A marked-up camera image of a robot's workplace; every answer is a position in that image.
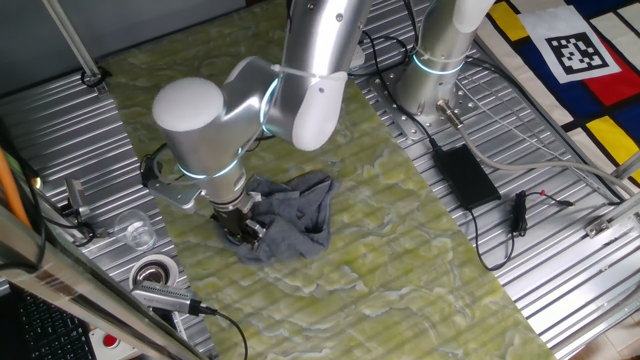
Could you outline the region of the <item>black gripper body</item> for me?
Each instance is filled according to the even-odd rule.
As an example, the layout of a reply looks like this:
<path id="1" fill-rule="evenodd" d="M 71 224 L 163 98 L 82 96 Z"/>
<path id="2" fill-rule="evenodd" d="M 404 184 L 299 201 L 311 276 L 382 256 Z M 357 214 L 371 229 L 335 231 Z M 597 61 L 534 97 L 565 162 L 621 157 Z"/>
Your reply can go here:
<path id="1" fill-rule="evenodd" d="M 246 224 L 250 219 L 249 212 L 243 212 L 240 209 L 233 209 L 230 211 L 215 209 L 211 215 L 211 219 L 220 225 L 226 233 L 233 238 L 253 237 L 252 231 Z"/>

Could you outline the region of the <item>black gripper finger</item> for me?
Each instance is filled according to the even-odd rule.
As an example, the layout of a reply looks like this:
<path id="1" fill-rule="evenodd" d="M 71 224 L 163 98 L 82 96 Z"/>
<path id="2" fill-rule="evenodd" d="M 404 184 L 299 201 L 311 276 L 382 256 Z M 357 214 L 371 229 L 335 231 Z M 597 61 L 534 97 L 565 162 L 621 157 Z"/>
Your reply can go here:
<path id="1" fill-rule="evenodd" d="M 245 230 L 252 241 L 260 241 L 266 233 L 266 228 L 252 219 L 245 221 Z"/>
<path id="2" fill-rule="evenodd" d="M 225 229 L 224 232 L 225 232 L 226 239 L 232 245 L 248 246 L 248 247 L 253 246 L 253 237 L 246 232 L 240 231 L 238 233 L 234 233 L 230 229 Z"/>

